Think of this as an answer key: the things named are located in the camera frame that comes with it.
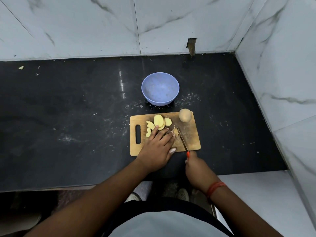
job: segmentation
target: person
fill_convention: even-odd
[[[175,134],[154,128],[137,158],[33,228],[26,236],[282,236],[248,207],[191,151],[185,173],[191,185],[208,195],[231,228],[188,201],[162,197],[124,201],[150,173],[164,167]]]

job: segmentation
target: shoe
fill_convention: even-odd
[[[185,188],[181,188],[177,194],[176,194],[176,198],[180,199],[180,200],[185,200],[185,201],[189,201],[189,194],[188,191]]]
[[[131,201],[131,200],[141,201],[139,195],[137,195],[135,192],[133,192],[133,193],[131,193],[131,194],[129,195],[129,197],[125,200],[125,203],[126,203],[126,202],[129,202],[129,201]]]

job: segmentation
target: wooden cutting board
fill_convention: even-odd
[[[175,127],[179,129],[183,140],[188,148],[188,150],[199,150],[201,148],[200,139],[198,137],[198,130],[195,125],[194,115],[192,113],[192,118],[188,123],[184,123],[179,119],[179,112],[169,112],[169,113],[160,113],[164,118],[170,118],[172,125],[168,126],[170,130]],[[130,117],[130,153],[131,156],[137,156],[144,146],[147,137],[147,123],[146,121],[154,122],[154,116],[157,114],[147,114],[139,116]],[[141,142],[140,144],[136,143],[136,126],[140,125],[141,133]],[[183,143],[179,136],[176,137],[172,147],[176,147],[176,152],[185,151]]]

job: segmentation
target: fingernail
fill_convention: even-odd
[[[171,149],[169,150],[169,153],[170,153],[170,154],[173,154],[173,153],[176,151],[176,149],[177,149],[177,148],[171,148]]]

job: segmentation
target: cutting board handle hole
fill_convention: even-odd
[[[135,135],[136,135],[136,144],[140,144],[140,142],[142,141],[142,138],[140,136],[140,125],[136,125],[135,126]]]

